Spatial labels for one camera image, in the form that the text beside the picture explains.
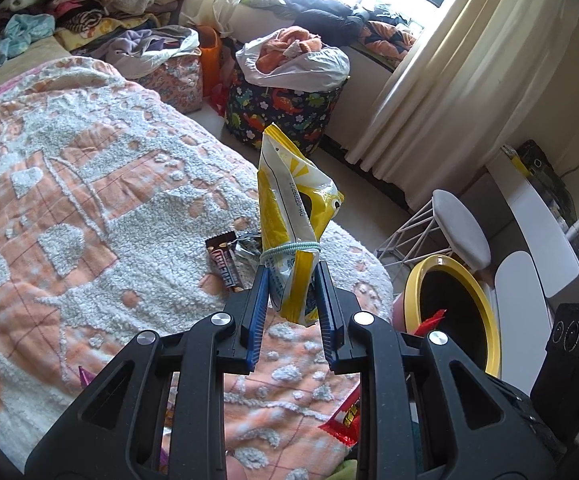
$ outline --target orange and white blanket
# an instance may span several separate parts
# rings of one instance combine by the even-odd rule
[[[1,86],[0,447],[12,462],[23,468],[80,392],[79,365],[98,372],[136,332],[220,310],[204,240],[258,227],[254,166],[112,66],[65,58]],[[333,223],[321,243],[334,282],[388,317],[375,257]],[[256,372],[225,380],[226,445],[250,479],[322,478],[345,448],[316,427],[356,384],[329,372],[318,326],[270,310]]]

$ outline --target dinosaur print basket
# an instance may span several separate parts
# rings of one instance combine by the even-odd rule
[[[304,155],[309,155],[318,147],[345,82],[329,92],[256,86],[247,83],[236,63],[224,113],[227,129],[259,150],[262,131],[276,123]]]

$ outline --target yellow snack package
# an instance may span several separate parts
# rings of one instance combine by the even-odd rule
[[[319,262],[321,235],[344,199],[332,179],[278,126],[265,128],[258,164],[260,262],[271,276],[271,302],[288,321],[311,326],[318,319],[308,290]]]

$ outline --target tiled floor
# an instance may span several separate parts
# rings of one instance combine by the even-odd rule
[[[204,126],[221,142],[258,166],[258,151],[231,136],[224,128],[223,119],[207,104],[201,110],[187,115]],[[317,150],[311,159],[332,178],[338,189],[345,195],[345,202],[336,215],[335,221],[368,250],[376,250],[409,218],[406,211],[400,209],[378,189],[324,151]],[[394,292],[403,290],[406,279],[407,272],[404,271],[396,276]]]

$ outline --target green cloth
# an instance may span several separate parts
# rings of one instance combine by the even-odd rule
[[[327,477],[327,480],[355,480],[357,465],[356,460],[346,460],[334,470],[332,476]]]

